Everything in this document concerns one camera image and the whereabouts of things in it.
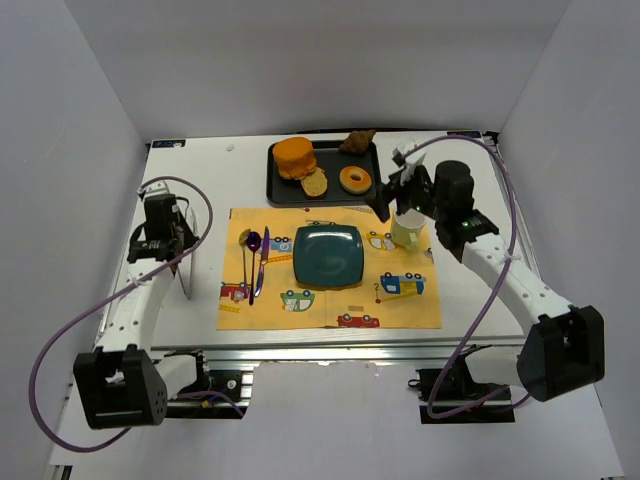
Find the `seeded bread slice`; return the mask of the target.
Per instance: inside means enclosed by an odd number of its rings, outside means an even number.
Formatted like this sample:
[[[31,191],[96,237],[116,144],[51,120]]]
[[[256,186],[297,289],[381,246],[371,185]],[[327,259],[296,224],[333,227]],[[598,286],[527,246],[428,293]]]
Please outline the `seeded bread slice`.
[[[307,198],[322,198],[328,190],[328,180],[324,170],[317,167],[315,171],[305,176],[301,181],[301,186]]]

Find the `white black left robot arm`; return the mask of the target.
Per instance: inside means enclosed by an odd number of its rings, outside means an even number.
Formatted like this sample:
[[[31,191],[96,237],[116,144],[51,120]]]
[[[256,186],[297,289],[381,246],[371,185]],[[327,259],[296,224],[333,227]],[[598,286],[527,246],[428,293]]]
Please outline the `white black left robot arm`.
[[[149,356],[162,301],[181,277],[171,260],[194,246],[197,236],[163,182],[145,188],[144,222],[133,232],[127,285],[104,334],[90,353],[79,354],[73,373],[85,417],[95,430],[159,425],[169,400],[205,387],[206,360],[197,350]]]

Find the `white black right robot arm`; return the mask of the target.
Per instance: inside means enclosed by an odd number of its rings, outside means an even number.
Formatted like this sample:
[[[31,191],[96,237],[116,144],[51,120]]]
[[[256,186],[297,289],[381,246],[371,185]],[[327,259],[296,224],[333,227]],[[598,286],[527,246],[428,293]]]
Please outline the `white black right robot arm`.
[[[517,386],[545,402],[594,384],[605,375],[604,320],[592,306],[578,307],[548,287],[517,258],[498,227],[474,206],[469,167],[449,160],[429,175],[418,163],[377,187],[369,206],[378,218],[416,212],[435,222],[437,238],[456,260],[491,288],[520,325],[521,348],[468,349],[452,365],[467,382]]]

